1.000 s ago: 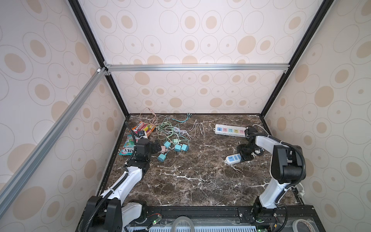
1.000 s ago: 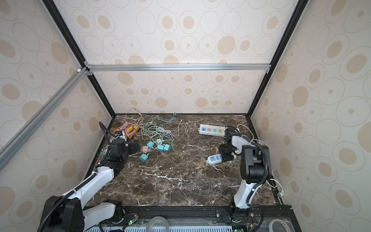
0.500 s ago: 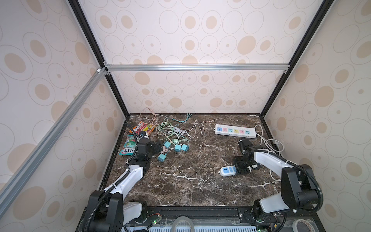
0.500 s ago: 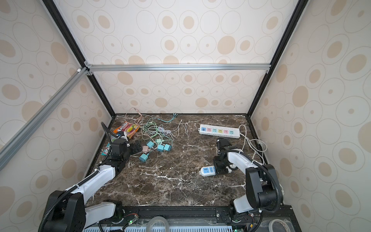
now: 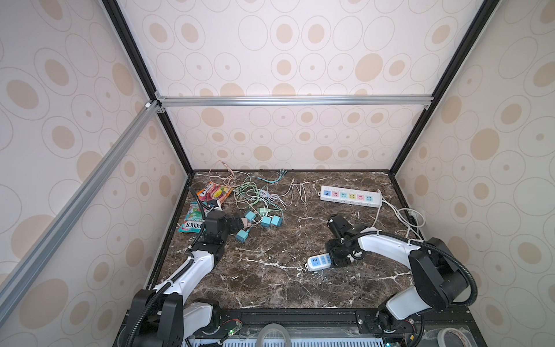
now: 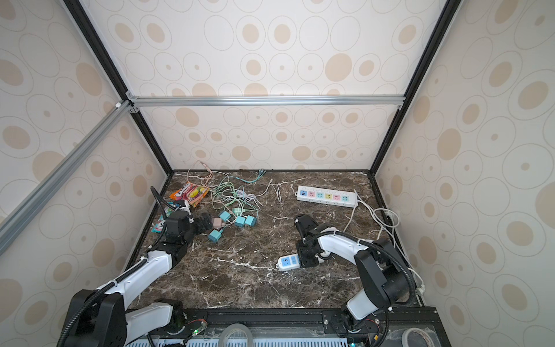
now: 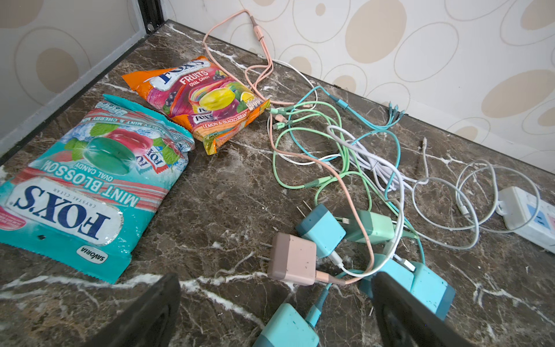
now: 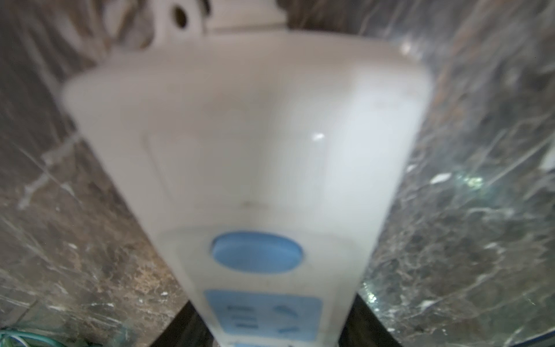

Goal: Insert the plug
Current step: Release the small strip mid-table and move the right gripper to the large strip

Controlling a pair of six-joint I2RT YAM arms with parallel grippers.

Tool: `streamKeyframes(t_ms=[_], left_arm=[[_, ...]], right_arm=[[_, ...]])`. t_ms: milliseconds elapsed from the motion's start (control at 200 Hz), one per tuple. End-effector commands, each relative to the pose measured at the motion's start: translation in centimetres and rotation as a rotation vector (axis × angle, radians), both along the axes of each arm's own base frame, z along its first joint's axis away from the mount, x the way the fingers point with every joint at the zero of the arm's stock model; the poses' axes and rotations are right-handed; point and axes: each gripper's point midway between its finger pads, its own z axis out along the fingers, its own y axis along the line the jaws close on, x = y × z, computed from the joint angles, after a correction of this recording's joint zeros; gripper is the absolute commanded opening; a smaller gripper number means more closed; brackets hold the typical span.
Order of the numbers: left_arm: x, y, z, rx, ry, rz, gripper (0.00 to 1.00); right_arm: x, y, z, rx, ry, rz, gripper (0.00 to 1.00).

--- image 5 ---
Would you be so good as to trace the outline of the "teal charger with white cable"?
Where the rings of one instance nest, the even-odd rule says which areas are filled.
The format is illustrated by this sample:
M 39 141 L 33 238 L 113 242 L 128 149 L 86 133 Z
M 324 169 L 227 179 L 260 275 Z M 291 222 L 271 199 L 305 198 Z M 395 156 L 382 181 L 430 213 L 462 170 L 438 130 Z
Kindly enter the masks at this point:
M 257 215 L 253 211 L 248 211 L 245 214 L 245 218 L 247 219 L 248 222 L 253 222 L 256 217 L 257 217 Z

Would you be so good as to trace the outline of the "short blue power strip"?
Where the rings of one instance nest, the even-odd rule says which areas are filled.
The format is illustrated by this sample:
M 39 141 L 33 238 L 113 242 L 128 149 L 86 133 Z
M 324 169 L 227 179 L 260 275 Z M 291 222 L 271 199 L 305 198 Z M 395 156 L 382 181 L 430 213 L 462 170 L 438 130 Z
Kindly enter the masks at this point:
M 306 261 L 306 269 L 311 272 L 325 270 L 331 267 L 332 260 L 328 253 L 311 256 Z

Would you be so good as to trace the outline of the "long multicolour power strip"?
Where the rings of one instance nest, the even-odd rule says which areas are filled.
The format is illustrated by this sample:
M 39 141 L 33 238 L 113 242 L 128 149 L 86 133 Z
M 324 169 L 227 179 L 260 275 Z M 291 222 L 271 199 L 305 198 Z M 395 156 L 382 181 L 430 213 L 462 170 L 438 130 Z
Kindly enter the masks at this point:
M 382 206 L 382 195 L 379 192 L 356 189 L 321 186 L 319 198 L 322 201 L 358 205 L 369 208 L 380 208 Z

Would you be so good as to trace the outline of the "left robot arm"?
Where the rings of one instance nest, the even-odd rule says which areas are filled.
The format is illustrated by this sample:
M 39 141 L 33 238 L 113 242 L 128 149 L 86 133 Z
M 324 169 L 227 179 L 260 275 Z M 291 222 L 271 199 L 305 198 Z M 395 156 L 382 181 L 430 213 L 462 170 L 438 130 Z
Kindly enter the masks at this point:
M 218 303 L 185 304 L 223 258 L 229 235 L 243 231 L 245 224 L 238 215 L 223 212 L 217 199 L 204 202 L 197 194 L 193 196 L 202 216 L 200 231 L 186 249 L 184 263 L 166 281 L 134 295 L 120 334 L 123 346 L 182 346 L 202 328 L 218 329 Z

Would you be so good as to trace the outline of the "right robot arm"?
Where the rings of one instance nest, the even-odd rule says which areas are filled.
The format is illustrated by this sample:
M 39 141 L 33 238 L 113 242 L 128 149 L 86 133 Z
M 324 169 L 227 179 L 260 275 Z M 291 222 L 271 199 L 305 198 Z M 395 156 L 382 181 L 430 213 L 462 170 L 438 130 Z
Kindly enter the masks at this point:
M 414 314 L 469 307 L 478 296 L 470 270 L 438 239 L 408 239 L 367 224 L 351 225 L 341 215 L 331 215 L 327 226 L 334 238 L 326 243 L 332 267 L 347 267 L 375 253 L 410 269 L 413 285 L 380 305 L 377 321 L 386 331 Z

